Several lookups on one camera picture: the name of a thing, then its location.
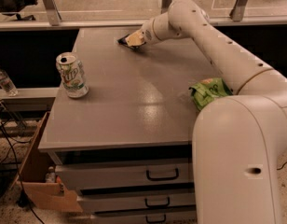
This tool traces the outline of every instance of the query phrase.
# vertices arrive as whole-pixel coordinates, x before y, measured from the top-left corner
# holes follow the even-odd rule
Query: soda can
[[[79,98],[89,91],[82,62],[73,52],[64,52],[57,57],[56,66],[61,75],[63,87],[71,98]]]

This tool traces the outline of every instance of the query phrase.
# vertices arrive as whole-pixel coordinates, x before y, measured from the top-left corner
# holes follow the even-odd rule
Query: green chip bag
[[[232,92],[221,78],[208,78],[189,88],[191,98],[199,110],[217,98],[232,95]]]

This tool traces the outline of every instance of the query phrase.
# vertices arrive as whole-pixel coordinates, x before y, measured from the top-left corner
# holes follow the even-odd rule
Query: floor
[[[236,0],[195,0],[212,18],[227,17]],[[159,14],[159,0],[56,0],[61,17],[66,21],[102,20],[102,19],[136,19],[148,18]],[[30,6],[22,11],[22,15],[33,13],[38,21],[46,21],[46,11],[42,0],[37,6]],[[287,16],[287,0],[249,0],[246,17],[251,16]],[[0,21],[10,21],[14,17],[0,14]],[[16,138],[29,140],[31,133]],[[15,149],[22,160],[28,148],[27,144],[17,144]],[[0,137],[0,161],[6,156],[9,147],[6,140]],[[12,161],[10,154],[6,162]],[[279,157],[279,166],[287,161],[287,154]],[[283,224],[287,224],[287,165],[278,171],[280,184],[280,200],[283,211]],[[21,208],[16,202],[21,194],[21,188],[11,186],[0,198],[0,223],[37,223],[29,208]],[[60,213],[34,208],[35,212],[46,224],[88,224],[89,215],[75,213]]]

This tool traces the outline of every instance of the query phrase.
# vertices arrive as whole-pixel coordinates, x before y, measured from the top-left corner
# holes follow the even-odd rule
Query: black handle
[[[150,175],[150,171],[146,170],[146,177],[147,179],[149,179],[150,181],[170,181],[170,180],[174,180],[177,179],[179,177],[179,169],[175,169],[175,176],[167,176],[167,177],[151,177]]]
[[[157,220],[157,221],[150,221],[148,216],[145,216],[145,221],[148,224],[158,224],[158,223],[163,223],[166,222],[166,215],[163,216],[162,220]]]
[[[164,207],[168,207],[170,204],[171,204],[171,199],[170,197],[167,198],[167,202],[165,204],[162,204],[162,205],[150,205],[148,202],[147,202],[147,199],[144,199],[145,201],[145,206],[148,207],[148,208],[164,208]]]

